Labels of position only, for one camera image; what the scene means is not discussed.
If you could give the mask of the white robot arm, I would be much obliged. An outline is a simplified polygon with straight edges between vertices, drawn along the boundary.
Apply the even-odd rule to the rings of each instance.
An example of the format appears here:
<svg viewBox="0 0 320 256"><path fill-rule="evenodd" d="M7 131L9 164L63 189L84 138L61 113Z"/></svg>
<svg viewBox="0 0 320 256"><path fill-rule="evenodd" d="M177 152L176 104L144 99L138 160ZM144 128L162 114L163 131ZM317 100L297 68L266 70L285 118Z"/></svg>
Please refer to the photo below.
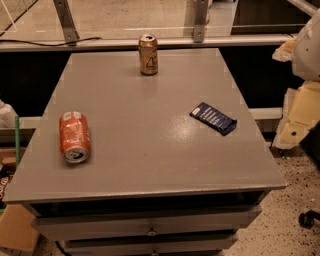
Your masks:
<svg viewBox="0 0 320 256"><path fill-rule="evenodd" d="M284 96L282 118L272 145L292 149L320 122L320 9L296 37L275 50L272 58L290 61L292 72L303 83L288 88Z"/></svg>

